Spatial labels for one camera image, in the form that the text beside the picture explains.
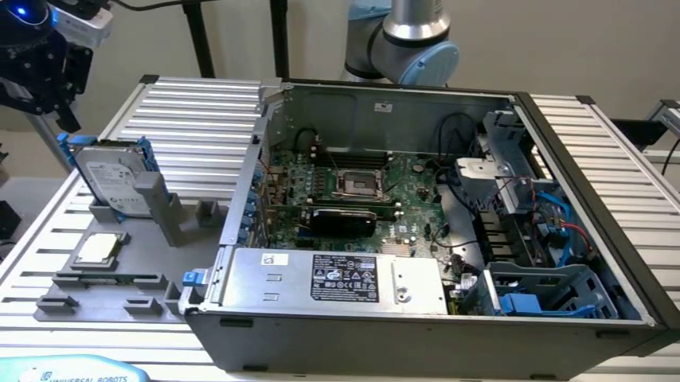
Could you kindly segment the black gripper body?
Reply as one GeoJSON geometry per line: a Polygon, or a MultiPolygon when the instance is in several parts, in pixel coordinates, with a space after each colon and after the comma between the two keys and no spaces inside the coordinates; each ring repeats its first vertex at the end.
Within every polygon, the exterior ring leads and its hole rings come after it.
{"type": "Polygon", "coordinates": [[[46,82],[63,76],[67,42],[47,1],[2,1],[2,78],[46,82]]]}

